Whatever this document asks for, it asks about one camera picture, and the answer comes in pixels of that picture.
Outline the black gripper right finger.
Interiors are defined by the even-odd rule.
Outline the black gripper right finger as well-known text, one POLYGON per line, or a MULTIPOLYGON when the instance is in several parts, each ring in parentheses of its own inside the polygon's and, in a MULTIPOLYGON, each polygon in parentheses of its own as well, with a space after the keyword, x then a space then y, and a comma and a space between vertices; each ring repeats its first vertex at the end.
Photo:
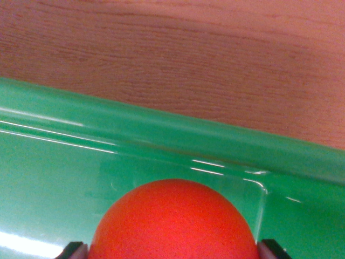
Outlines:
POLYGON ((274 239, 262 239, 257 243, 257 248, 261 259, 292 259, 274 239))

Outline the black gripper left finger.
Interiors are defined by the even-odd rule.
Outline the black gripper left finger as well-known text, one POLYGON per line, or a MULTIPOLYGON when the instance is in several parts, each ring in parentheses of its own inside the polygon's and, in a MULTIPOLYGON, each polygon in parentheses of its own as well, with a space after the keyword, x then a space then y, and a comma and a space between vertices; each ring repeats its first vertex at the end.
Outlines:
POLYGON ((88 245, 81 241, 70 242, 55 259, 86 259, 88 245))

